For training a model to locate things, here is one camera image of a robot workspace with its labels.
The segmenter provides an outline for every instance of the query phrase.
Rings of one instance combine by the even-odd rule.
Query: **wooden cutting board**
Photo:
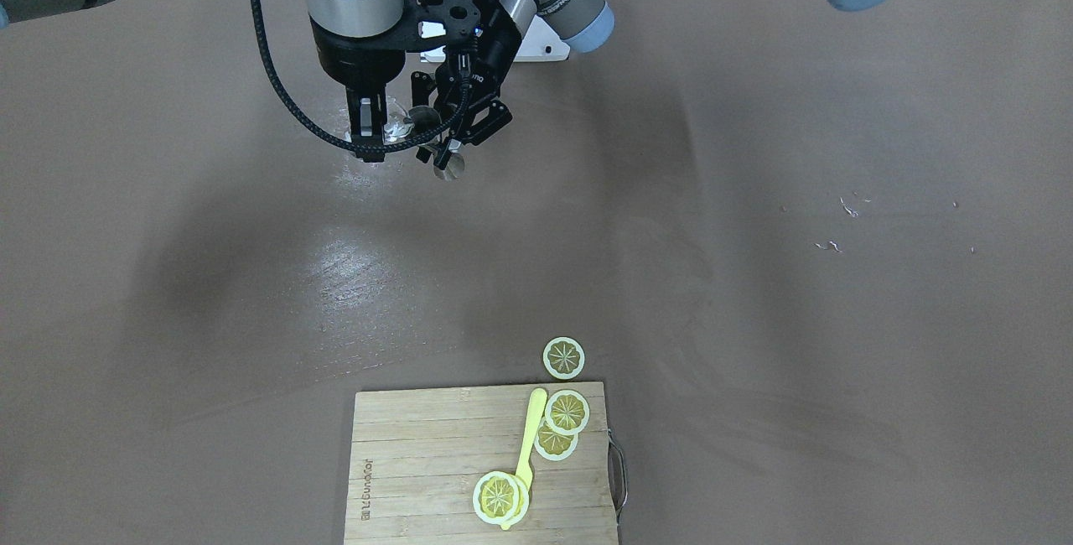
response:
[[[531,504],[509,531],[480,521],[473,487],[513,472],[529,393],[579,392],[590,417],[562,461],[533,452]],[[358,393],[347,495],[348,545],[618,545],[600,382]]]

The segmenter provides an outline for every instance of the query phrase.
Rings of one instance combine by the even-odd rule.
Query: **metal handle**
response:
[[[614,454],[615,460],[618,463],[618,475],[621,477],[621,497],[615,497],[612,492],[612,502],[615,506],[615,521],[621,525],[622,520],[622,507],[626,506],[627,499],[630,498],[630,474],[626,467],[626,454],[622,452],[622,447],[615,442],[615,434],[612,433],[611,428],[607,428],[607,456]]]

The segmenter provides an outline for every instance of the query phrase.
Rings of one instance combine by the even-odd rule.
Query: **cutting board handle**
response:
[[[622,452],[622,447],[615,441],[615,434],[611,431],[611,427],[607,428],[607,459],[608,461],[614,461],[618,472],[617,476],[614,475],[614,472],[612,475],[611,498],[615,504],[615,521],[621,524],[622,507],[626,506],[626,500],[630,496],[630,472],[626,466],[626,453]]]

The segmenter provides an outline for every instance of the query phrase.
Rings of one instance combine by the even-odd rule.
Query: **yellow lemon slice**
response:
[[[524,490],[513,475],[488,472],[473,487],[473,512],[485,522],[502,525],[521,510]]]
[[[577,448],[579,438],[580,434],[572,437],[560,434],[547,425],[547,419],[541,419],[540,428],[536,429],[536,442],[533,444],[541,457],[548,461],[562,461]]]
[[[573,380],[585,367],[585,351],[571,338],[556,338],[544,347],[544,368],[556,380]]]
[[[589,403],[575,391],[559,391],[547,399],[544,421],[552,431],[572,437],[589,423]]]

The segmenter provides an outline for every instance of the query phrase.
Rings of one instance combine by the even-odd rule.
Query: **spoon handle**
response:
[[[521,453],[518,455],[518,468],[514,475],[521,480],[527,489],[532,488],[533,470],[529,466],[529,456],[533,451],[533,442],[536,441],[536,428],[544,417],[544,408],[547,406],[547,391],[535,388],[529,395],[529,409],[526,411],[526,431],[521,437]]]

